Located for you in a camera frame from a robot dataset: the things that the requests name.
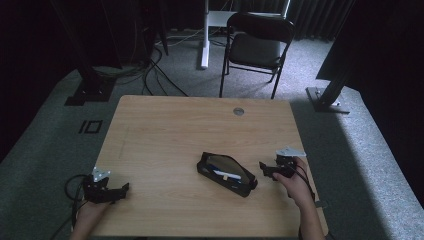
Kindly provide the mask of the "black pencil case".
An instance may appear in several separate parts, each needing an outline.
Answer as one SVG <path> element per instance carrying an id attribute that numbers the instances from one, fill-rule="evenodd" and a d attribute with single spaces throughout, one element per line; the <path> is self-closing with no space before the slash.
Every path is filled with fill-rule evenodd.
<path id="1" fill-rule="evenodd" d="M 196 165 L 197 171 L 241 197 L 247 197 L 258 181 L 256 176 L 228 155 L 203 152 Z"/>

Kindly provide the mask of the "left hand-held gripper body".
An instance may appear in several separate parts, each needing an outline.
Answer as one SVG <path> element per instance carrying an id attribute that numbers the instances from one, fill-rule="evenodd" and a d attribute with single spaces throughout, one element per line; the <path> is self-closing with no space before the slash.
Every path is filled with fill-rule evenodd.
<path id="1" fill-rule="evenodd" d="M 113 192 L 107 188 L 109 175 L 110 171 L 94 167 L 83 179 L 84 199 L 95 204 L 113 202 Z"/>

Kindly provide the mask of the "black metal stand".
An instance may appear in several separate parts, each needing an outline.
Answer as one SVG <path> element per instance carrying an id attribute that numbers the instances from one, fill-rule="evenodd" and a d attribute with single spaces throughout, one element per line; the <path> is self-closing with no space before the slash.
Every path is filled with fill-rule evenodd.
<path id="1" fill-rule="evenodd" d="M 63 0 L 50 0 L 72 47 L 73 61 L 81 76 L 81 82 L 72 96 L 65 101 L 66 106 L 83 106 L 86 102 L 108 102 L 114 89 L 116 78 L 100 76 L 92 67 L 80 38 L 65 11 Z"/>

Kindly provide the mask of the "black stand with grey base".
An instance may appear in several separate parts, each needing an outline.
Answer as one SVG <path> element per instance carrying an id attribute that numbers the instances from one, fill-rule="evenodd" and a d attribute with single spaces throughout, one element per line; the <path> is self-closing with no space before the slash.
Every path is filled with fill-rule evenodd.
<path id="1" fill-rule="evenodd" d="M 356 0 L 348 0 L 349 6 L 337 37 L 317 74 L 318 80 L 328 80 L 329 84 L 325 88 L 314 86 L 306 89 L 316 112 L 349 113 L 340 94 L 347 83 L 347 75 L 351 70 L 351 61 L 354 59 L 354 48 L 357 43 L 356 40 L 350 40 L 353 33 L 350 13 L 355 8 L 355 2 Z"/>

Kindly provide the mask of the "person's left hand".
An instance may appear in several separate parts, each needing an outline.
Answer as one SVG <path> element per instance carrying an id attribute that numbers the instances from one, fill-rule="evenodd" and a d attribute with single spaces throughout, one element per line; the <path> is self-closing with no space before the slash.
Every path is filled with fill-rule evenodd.
<path id="1" fill-rule="evenodd" d="M 78 211 L 75 230 L 91 231 L 99 223 L 110 203 L 86 202 Z"/>

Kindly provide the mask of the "white pen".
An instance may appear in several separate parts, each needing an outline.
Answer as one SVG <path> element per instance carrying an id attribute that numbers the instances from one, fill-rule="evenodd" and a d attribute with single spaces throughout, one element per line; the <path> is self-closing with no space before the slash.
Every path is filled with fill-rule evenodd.
<path id="1" fill-rule="evenodd" d="M 213 172 L 215 174 L 219 175 L 219 176 L 223 176 L 224 179 L 231 178 L 231 179 L 235 179 L 235 180 L 241 180 L 241 176 L 239 176 L 237 174 L 223 172 L 223 171 L 220 171 L 220 170 L 213 170 Z"/>

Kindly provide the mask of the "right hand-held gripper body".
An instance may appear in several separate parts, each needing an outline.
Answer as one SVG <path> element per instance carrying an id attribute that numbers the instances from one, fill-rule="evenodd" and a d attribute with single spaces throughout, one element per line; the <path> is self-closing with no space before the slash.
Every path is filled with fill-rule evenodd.
<path id="1" fill-rule="evenodd" d="M 295 174 L 297 162 L 295 157 L 305 157 L 304 151 L 286 146 L 276 151 L 276 164 L 279 167 L 278 172 L 284 177 L 291 178 Z"/>

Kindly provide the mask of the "person's right hand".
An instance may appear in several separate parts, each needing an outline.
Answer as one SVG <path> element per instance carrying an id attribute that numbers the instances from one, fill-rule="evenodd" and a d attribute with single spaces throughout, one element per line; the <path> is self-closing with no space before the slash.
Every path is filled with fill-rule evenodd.
<path id="1" fill-rule="evenodd" d="M 307 165 L 298 157 L 295 157 L 295 161 L 297 162 L 296 170 L 298 173 L 295 173 L 291 178 L 284 177 L 279 173 L 275 173 L 274 176 L 286 188 L 288 195 L 294 200 L 296 205 L 300 201 L 313 201 L 315 204 L 311 190 L 306 183 Z"/>

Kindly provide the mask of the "dark curtain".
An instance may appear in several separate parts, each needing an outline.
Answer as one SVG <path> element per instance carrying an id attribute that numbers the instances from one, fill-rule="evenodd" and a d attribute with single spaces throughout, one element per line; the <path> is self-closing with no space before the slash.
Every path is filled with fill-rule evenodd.
<path id="1" fill-rule="evenodd" d="M 281 14 L 295 25 L 295 39 L 333 41 L 356 0 L 230 0 L 236 12 Z"/>

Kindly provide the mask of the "black folding chair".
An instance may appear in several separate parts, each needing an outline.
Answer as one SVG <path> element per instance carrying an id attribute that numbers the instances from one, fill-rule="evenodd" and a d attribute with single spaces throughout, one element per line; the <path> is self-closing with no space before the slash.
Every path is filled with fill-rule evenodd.
<path id="1" fill-rule="evenodd" d="M 294 39 L 294 23 L 282 16 L 239 12 L 227 20 L 226 28 L 219 96 L 223 96 L 225 76 L 234 68 L 270 75 L 274 98 Z"/>

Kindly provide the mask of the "blue pen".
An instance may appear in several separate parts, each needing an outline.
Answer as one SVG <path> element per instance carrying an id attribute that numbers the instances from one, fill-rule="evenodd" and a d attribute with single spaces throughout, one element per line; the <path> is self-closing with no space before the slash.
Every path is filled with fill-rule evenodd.
<path id="1" fill-rule="evenodd" d="M 221 185 L 240 185 L 242 184 L 240 179 L 235 179 L 235 178 L 216 178 L 215 179 L 217 183 L 221 184 Z"/>

